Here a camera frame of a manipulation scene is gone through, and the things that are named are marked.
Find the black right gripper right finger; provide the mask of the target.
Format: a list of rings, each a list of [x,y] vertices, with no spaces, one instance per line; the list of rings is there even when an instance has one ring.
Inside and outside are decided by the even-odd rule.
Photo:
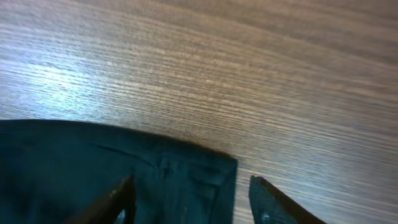
[[[255,224],[325,224],[263,177],[251,176],[249,203]]]

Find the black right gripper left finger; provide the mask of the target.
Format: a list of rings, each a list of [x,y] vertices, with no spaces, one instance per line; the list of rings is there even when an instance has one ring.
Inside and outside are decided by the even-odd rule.
[[[127,176],[83,211],[67,218],[63,224],[133,224],[135,214],[136,193],[133,178]]]

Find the black t-shirt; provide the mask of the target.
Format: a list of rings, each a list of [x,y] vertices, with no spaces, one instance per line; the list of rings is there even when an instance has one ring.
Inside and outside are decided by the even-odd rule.
[[[1,222],[61,223],[131,177],[136,223],[231,223],[237,162],[115,126],[1,122]]]

